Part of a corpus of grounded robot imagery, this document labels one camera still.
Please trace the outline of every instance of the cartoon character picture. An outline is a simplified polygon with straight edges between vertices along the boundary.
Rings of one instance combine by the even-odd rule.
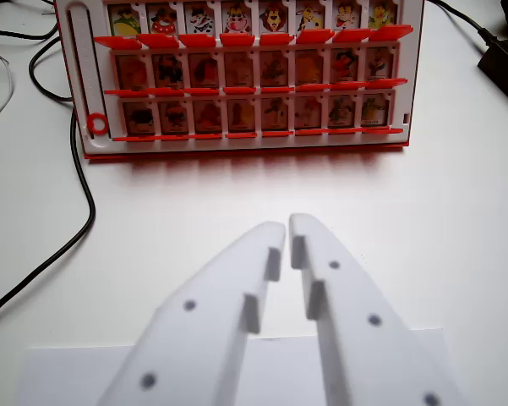
[[[354,103],[350,96],[333,96],[330,98],[329,127],[352,127]]]
[[[263,99],[261,109],[263,129],[287,129],[287,104],[281,97]]]
[[[108,10],[114,36],[136,36],[141,33],[139,13],[133,11],[129,4],[110,5]]]
[[[194,117],[196,132],[221,131],[220,108],[212,100],[194,101]]]
[[[140,91],[147,87],[145,64],[135,55],[117,55],[117,73],[120,89]]]
[[[177,34],[177,12],[169,4],[148,3],[146,13],[149,17],[149,30],[152,34]]]
[[[369,28],[378,30],[386,25],[395,24],[396,5],[377,2],[370,4]]]
[[[359,27],[361,8],[353,0],[334,2],[334,5],[332,14],[336,16],[332,27],[334,30]]]
[[[259,2],[261,34],[267,32],[287,32],[287,8],[281,2]]]
[[[254,65],[246,52],[227,52],[224,60],[227,86],[254,85]]]
[[[324,10],[317,2],[297,2],[297,32],[324,27]]]
[[[315,97],[295,98],[295,128],[313,129],[321,126],[321,105]]]
[[[316,50],[295,52],[295,82],[297,85],[321,83],[323,57]]]
[[[214,11],[206,3],[185,3],[186,31],[214,36]]]
[[[188,117],[186,108],[178,101],[159,103],[161,132],[163,134],[187,134]]]
[[[252,31],[250,26],[250,9],[244,2],[222,2],[221,21],[224,24],[223,32],[248,34]]]
[[[387,47],[369,48],[366,51],[366,80],[390,78],[392,72],[392,54]]]
[[[171,53],[152,55],[156,87],[183,88],[183,66]]]
[[[247,100],[227,101],[229,131],[254,131],[254,106]]]
[[[152,110],[144,103],[124,103],[124,119],[129,135],[153,135]]]
[[[287,58],[280,51],[259,53],[261,86],[287,86]]]
[[[192,87],[219,86],[218,62],[209,53],[190,53],[189,68]]]
[[[387,111],[389,102],[383,94],[364,95],[361,111],[361,125],[387,125]]]
[[[351,48],[333,49],[331,53],[331,82],[357,80],[357,60]]]

